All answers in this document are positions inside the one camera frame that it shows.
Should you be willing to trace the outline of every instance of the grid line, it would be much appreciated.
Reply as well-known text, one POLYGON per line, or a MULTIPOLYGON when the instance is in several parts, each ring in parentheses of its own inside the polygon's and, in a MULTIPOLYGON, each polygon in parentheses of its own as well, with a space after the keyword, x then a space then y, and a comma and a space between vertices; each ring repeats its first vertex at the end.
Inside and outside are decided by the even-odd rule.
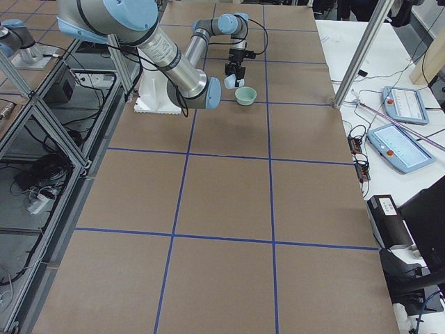
POLYGON ((353 162, 339 162, 339 161, 322 161, 322 160, 305 160, 305 159, 285 159, 274 157, 249 157, 243 155, 223 155, 212 153, 197 153, 197 152, 175 152, 175 151, 162 151, 162 150, 144 150, 141 148, 116 148, 111 147, 108 150, 112 151, 127 151, 127 152, 142 152, 142 153, 159 153, 159 154, 178 154, 178 155, 191 155, 195 157, 215 157, 215 158, 230 158, 230 159, 247 159, 247 160, 271 160, 271 161, 286 161, 286 162, 300 162, 304 164, 325 164, 325 165, 341 165, 341 166, 354 166, 353 162))
MULTIPOLYGON (((211 61, 227 61, 227 58, 219 58, 219 57, 205 57, 205 59, 209 59, 211 61)), ((244 59, 247 62, 265 62, 266 59, 244 59)), ((284 64, 307 64, 307 65, 327 65, 327 63, 313 62, 313 61, 268 61, 269 63, 284 63, 284 64)))
MULTIPOLYGON (((266 10, 263 10, 263 25, 266 29, 266 10)), ((270 112, 269 112, 269 89, 267 76, 267 50, 266 32, 263 32, 264 39, 264 72, 266 82, 266 115, 267 115, 267 141, 268 141, 268 163, 269 163, 269 192, 270 192, 270 227, 272 230, 272 269, 273 269, 273 300, 275 309, 275 334, 280 334, 280 316, 278 308, 278 281, 277 281, 277 249, 275 246, 275 215, 273 203, 273 171, 272 171, 272 144, 270 135, 270 112)))
POLYGON ((113 228, 88 228, 88 227, 75 227, 76 231, 82 232, 99 232, 99 233, 117 233, 117 234, 137 234, 137 235, 149 235, 153 237, 175 237, 182 239, 202 239, 202 240, 215 240, 215 241, 235 241, 244 242, 249 244, 275 244, 283 246, 300 246, 300 247, 313 247, 313 248, 335 248, 335 249, 350 249, 353 251, 378 251, 378 247, 370 246, 354 246, 354 245, 338 245, 338 244, 317 244, 314 242, 298 242, 298 241, 280 241, 280 240, 266 240, 266 239, 248 239, 248 238, 236 238, 236 237, 217 237, 212 235, 198 235, 198 234, 172 234, 165 232, 151 232, 141 230, 118 230, 113 228))
MULTIPOLYGON (((212 18, 215 17, 215 12, 216 12, 216 3, 213 5, 212 18)), ((202 69, 204 70, 205 67, 206 67, 206 59, 204 59, 204 62, 203 62, 203 65, 202 65, 202 69)), ((184 184, 185 184, 185 181, 186 181, 188 159, 190 157, 190 149, 191 149, 191 145, 192 145, 193 132, 195 130, 195 122, 196 122, 197 114, 198 114, 198 111, 197 111, 197 109, 195 109, 195 112, 193 114, 192 127, 191 127, 191 130, 190 130, 190 137, 188 139, 186 160, 184 162, 184 171, 182 173, 181 186, 179 188, 178 202, 177 202, 176 212, 175 212, 175 220, 173 222, 172 236, 170 238, 170 245, 169 245, 169 248, 168 248, 167 261, 165 263, 163 282, 162 282, 162 287, 161 287, 161 293, 159 295, 158 310, 157 310, 157 313, 156 313, 156 321, 154 323, 153 334, 157 334, 158 333, 159 320, 161 318, 161 311, 162 311, 163 297, 164 297, 164 293, 165 293, 165 286, 167 285, 168 269, 170 267, 170 261, 171 261, 171 257, 172 257, 172 249, 173 249, 173 244, 174 244, 174 240, 175 240, 176 226, 177 226, 177 221, 178 221, 178 217, 179 217, 179 209, 181 207, 182 192, 184 190, 184 184)))
MULTIPOLYGON (((173 24, 173 23, 160 23, 159 26, 182 26, 191 28, 191 24, 173 24)), ((249 30, 263 30, 261 28, 249 28, 249 30)), ((317 30, 302 30, 302 29, 268 29, 268 31, 294 31, 298 33, 318 33, 317 30)))

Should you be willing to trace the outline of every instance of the black cable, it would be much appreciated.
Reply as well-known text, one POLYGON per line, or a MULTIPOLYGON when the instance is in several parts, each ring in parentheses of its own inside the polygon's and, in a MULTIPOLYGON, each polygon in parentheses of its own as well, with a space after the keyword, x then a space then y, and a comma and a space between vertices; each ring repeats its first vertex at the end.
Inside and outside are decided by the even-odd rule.
POLYGON ((248 24, 248 22, 245 20, 244 17, 242 17, 240 15, 234 15, 234 16, 239 17, 245 24, 245 35, 242 38, 232 38, 233 40, 238 40, 239 42, 231 42, 231 43, 212 42, 212 43, 208 43, 207 45, 237 45, 237 44, 243 42, 248 37, 248 35, 249 35, 249 24, 248 24))
POLYGON ((428 34, 430 33, 430 30, 432 28, 432 26, 434 26, 434 24, 436 23, 436 21, 439 19, 440 15, 442 14, 442 12, 444 11, 445 7, 442 7, 442 10, 440 11, 440 13, 438 14, 438 16, 436 17, 436 19, 432 22, 430 28, 425 32, 425 35, 423 36, 423 38, 421 39, 421 41, 419 42, 419 44, 417 45, 416 49, 414 50, 414 52, 412 53, 412 57, 414 58, 414 56, 416 55, 417 49, 421 46, 422 42, 425 40, 426 36, 428 36, 428 34))
POLYGON ((34 134, 32 133, 32 131, 31 131, 26 125, 24 125, 23 128, 28 132, 28 134, 29 134, 35 141, 37 141, 38 143, 41 143, 41 144, 42 144, 42 146, 43 146, 43 148, 44 148, 45 151, 47 151, 47 152, 56 152, 55 149, 49 147, 49 146, 45 143, 45 141, 47 140, 48 136, 45 137, 45 139, 44 139, 43 141, 41 141, 39 138, 37 138, 36 136, 34 136, 34 134))
MULTIPOLYGON (((22 277, 25 273, 26 270, 29 268, 29 264, 31 262, 31 258, 33 257, 35 251, 37 250, 38 246, 40 245, 40 242, 43 239, 44 233, 46 231, 46 229, 48 228, 49 223, 52 220, 52 217, 54 215, 55 212, 55 208, 57 208, 58 203, 60 201, 60 195, 66 190, 67 187, 67 182, 66 180, 69 180, 71 178, 72 175, 72 171, 73 171, 73 167, 72 165, 67 161, 67 167, 66 167, 66 173, 65 173, 65 182, 63 182, 63 184, 61 185, 60 191, 58 193, 58 196, 56 197, 56 200, 53 203, 53 207, 51 209, 51 211, 49 211, 49 217, 47 219, 46 224, 42 227, 41 231, 42 233, 39 234, 35 244, 33 245, 33 247, 30 249, 30 251, 27 251, 26 253, 28 253, 28 256, 25 260, 24 266, 21 270, 19 270, 18 272, 15 273, 15 276, 13 278, 11 278, 11 282, 14 283, 16 282, 20 277, 22 277)), ((9 280, 6 282, 3 282, 2 280, 0 280, 0 286, 6 286, 9 285, 9 280)))
MULTIPOLYGON (((150 59, 148 59, 148 58, 142 57, 140 54, 135 54, 134 52, 130 52, 130 51, 127 51, 127 50, 123 50, 123 48, 121 48, 121 47, 114 47, 113 45, 109 45, 109 44, 106 44, 106 46, 107 46, 107 47, 110 47, 111 49, 118 50, 118 51, 122 52, 122 54, 123 54, 124 52, 126 52, 126 53, 128 53, 128 54, 131 54, 132 56, 135 56, 135 57, 138 58, 139 60, 146 61, 146 62, 149 63, 151 66, 154 66, 154 67, 156 68, 155 70, 151 70, 151 69, 148 69, 148 68, 144 67, 144 70, 151 71, 151 72, 159 71, 159 67, 158 67, 155 63, 153 63, 153 62, 152 62, 150 59)), ((131 58, 127 58, 127 59, 129 59, 130 61, 133 61, 134 63, 139 63, 138 61, 136 61, 136 60, 134 60, 134 59, 131 59, 131 58)))
POLYGON ((4 102, 9 102, 9 103, 13 103, 13 104, 15 104, 15 102, 13 102, 13 101, 10 101, 10 100, 5 100, 5 99, 2 99, 1 97, 0 97, 0 100, 1 100, 1 101, 4 101, 4 102))
POLYGON ((94 113, 94 114, 92 114, 92 115, 86 116, 86 117, 84 117, 84 118, 78 118, 78 119, 76 119, 76 120, 71 120, 71 121, 69 121, 69 122, 63 123, 62 125, 63 125, 64 127, 66 127, 67 125, 70 125, 70 124, 72 124, 72 123, 81 122, 81 121, 83 121, 83 120, 89 120, 89 119, 94 118, 94 117, 96 117, 97 115, 99 115, 100 112, 101 112, 101 111, 98 111, 98 112, 96 112, 96 113, 94 113))
POLYGON ((14 166, 4 166, 4 167, 0 167, 0 170, 7 169, 7 168, 17 169, 17 170, 20 170, 21 172, 23 172, 23 169, 18 168, 18 167, 14 167, 14 166))
POLYGON ((253 23, 258 24, 264 30, 264 33, 266 34, 266 45, 264 45, 264 50, 259 52, 258 54, 255 53, 257 56, 259 56, 260 54, 263 54, 267 50, 267 46, 269 45, 269 34, 267 33, 266 28, 262 24, 258 23, 257 21, 255 21, 253 19, 249 19, 249 21, 252 21, 253 23))
MULTIPOLYGON (((108 45, 107 44, 107 46, 110 47, 111 49, 116 49, 116 50, 119 50, 121 52, 127 52, 128 54, 131 54, 131 55, 137 57, 139 59, 139 61, 136 61, 135 59, 131 59, 131 58, 128 58, 128 59, 130 61, 133 61, 134 63, 139 63, 140 66, 142 66, 142 68, 144 70, 152 71, 152 72, 153 71, 159 71, 159 68, 158 68, 158 66, 155 63, 153 63, 152 61, 150 61, 149 59, 147 59, 145 57, 142 57, 139 54, 135 54, 133 52, 122 50, 122 48, 114 47, 113 45, 108 45), (146 68, 144 65, 142 65, 142 63, 140 61, 148 62, 150 65, 154 66, 156 69, 155 70, 150 70, 150 69, 146 68)), ((188 106, 187 106, 186 98, 182 95, 181 91, 179 90, 179 87, 167 76, 167 74, 162 72, 162 71, 160 71, 160 72, 167 78, 167 80, 173 85, 173 87, 175 87, 176 96, 177 96, 177 100, 178 100, 178 102, 180 104, 181 112, 184 115, 184 117, 187 118, 188 117, 188 106)))
POLYGON ((445 131, 445 129, 438 130, 436 132, 433 132, 432 134, 425 136, 425 138, 430 138, 430 137, 435 136, 436 134, 440 134, 441 132, 444 132, 444 131, 445 131))

